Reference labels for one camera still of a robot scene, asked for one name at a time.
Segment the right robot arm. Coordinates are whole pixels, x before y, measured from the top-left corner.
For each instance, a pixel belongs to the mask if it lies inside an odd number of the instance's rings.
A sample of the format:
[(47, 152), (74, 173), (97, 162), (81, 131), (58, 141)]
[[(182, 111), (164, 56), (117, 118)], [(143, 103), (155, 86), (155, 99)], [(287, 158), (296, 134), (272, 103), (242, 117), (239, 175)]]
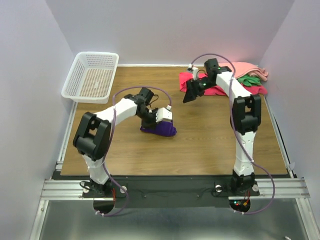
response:
[(194, 101), (211, 87), (220, 87), (229, 98), (230, 125), (235, 135), (235, 163), (228, 189), (242, 195), (255, 184), (253, 149), (258, 127), (261, 124), (262, 100), (258, 94), (246, 90), (235, 78), (235, 67), (220, 66), (217, 59), (204, 63), (204, 77), (190, 63), (187, 71), (192, 78), (185, 83), (184, 103)]

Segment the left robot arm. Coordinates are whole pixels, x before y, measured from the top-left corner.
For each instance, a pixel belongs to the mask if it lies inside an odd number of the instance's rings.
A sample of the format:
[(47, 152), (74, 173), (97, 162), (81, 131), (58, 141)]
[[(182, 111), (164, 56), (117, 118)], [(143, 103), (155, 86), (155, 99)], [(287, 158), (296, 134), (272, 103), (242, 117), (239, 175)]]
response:
[(97, 193), (100, 197), (108, 196), (113, 190), (105, 158), (114, 135), (115, 126), (124, 120), (137, 116), (141, 126), (154, 130), (157, 126), (158, 109), (149, 105), (155, 94), (143, 87), (137, 94), (127, 94), (115, 105), (97, 112), (86, 112), (79, 123), (73, 139), (73, 146), (80, 153), (88, 167), (90, 183), (82, 187)]

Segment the purple towel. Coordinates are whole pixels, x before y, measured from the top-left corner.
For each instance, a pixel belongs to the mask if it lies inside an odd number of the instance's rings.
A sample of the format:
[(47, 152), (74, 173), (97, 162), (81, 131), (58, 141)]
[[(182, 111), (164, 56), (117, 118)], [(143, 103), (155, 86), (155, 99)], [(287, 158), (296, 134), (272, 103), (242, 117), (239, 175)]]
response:
[(173, 137), (177, 134), (177, 129), (174, 126), (173, 121), (161, 121), (154, 127), (140, 127), (140, 130), (144, 133), (153, 134), (162, 137)]

